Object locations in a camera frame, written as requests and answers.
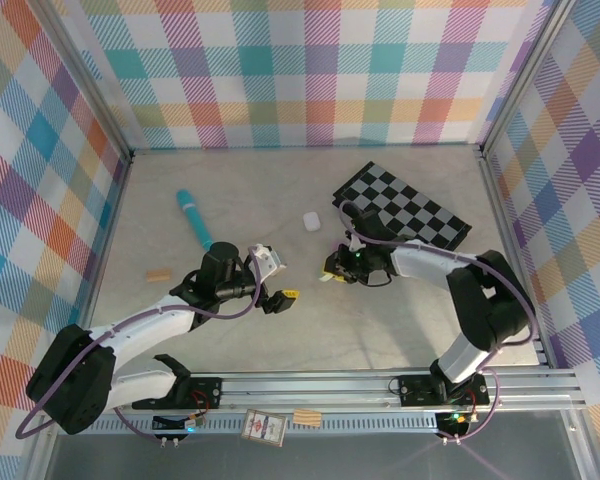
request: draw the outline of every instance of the colorful plaid backdrop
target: colorful plaid backdrop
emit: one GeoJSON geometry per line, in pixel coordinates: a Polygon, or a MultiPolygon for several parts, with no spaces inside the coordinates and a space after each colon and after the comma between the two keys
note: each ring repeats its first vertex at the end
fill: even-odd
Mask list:
{"type": "Polygon", "coordinates": [[[54,0],[140,148],[473,141],[552,2],[54,0]]]}
{"type": "Polygon", "coordinates": [[[122,168],[25,0],[1,0],[0,480],[32,365],[91,288],[122,168]]]}
{"type": "Polygon", "coordinates": [[[580,0],[494,168],[560,366],[600,438],[600,0],[580,0]]]}

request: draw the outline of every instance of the small wooden piece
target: small wooden piece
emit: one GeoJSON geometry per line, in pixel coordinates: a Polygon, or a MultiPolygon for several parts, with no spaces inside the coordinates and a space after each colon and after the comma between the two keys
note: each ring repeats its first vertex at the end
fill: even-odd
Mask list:
{"type": "Polygon", "coordinates": [[[322,426],[322,413],[302,408],[293,411],[293,423],[320,428],[322,426]]]}
{"type": "Polygon", "coordinates": [[[166,282],[167,280],[171,280],[171,269],[170,268],[160,268],[158,270],[149,270],[147,272],[147,282],[166,282]]]}

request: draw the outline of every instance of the blue marker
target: blue marker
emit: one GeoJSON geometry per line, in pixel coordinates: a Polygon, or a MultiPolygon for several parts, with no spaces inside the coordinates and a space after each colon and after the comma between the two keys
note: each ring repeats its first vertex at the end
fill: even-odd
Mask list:
{"type": "Polygon", "coordinates": [[[180,190],[176,194],[176,198],[178,199],[178,205],[180,205],[180,208],[189,219],[189,223],[193,227],[193,230],[196,232],[196,236],[198,237],[198,240],[200,240],[202,248],[209,251],[213,244],[213,240],[211,239],[211,234],[207,230],[207,227],[204,225],[202,217],[198,213],[193,196],[188,190],[180,190]]]}

